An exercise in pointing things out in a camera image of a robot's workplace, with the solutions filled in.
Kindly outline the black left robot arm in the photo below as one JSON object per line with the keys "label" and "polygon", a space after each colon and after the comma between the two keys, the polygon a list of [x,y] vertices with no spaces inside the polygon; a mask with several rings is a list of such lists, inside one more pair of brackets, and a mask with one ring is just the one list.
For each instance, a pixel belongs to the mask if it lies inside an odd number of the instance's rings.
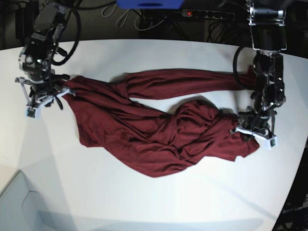
{"label": "black left robot arm", "polygon": [[250,26],[252,48],[256,51],[253,60],[253,72],[256,75],[254,85],[240,81],[237,72],[237,60],[243,47],[239,47],[233,58],[233,76],[245,90],[252,90],[254,106],[247,112],[239,113],[238,131],[255,136],[257,133],[274,134],[275,108],[281,107],[286,97],[283,82],[283,56],[287,49],[285,36],[285,10],[274,10],[264,0],[246,1],[248,24]]}

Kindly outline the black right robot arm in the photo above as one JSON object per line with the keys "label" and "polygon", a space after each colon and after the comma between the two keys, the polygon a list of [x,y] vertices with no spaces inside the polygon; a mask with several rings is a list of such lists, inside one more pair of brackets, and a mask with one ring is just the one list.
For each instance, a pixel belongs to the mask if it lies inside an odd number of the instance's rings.
{"label": "black right robot arm", "polygon": [[[51,66],[65,64],[75,52],[81,35],[81,19],[74,10],[73,1],[64,5],[59,1],[48,2],[34,21],[33,33],[29,42],[19,55],[20,69],[27,75],[25,81],[30,86],[26,94],[30,103],[41,100],[42,97],[56,96],[60,93],[62,81],[69,80],[69,75],[56,75]],[[70,52],[59,47],[59,40],[66,29],[69,16],[73,14],[77,23],[77,35]]]}

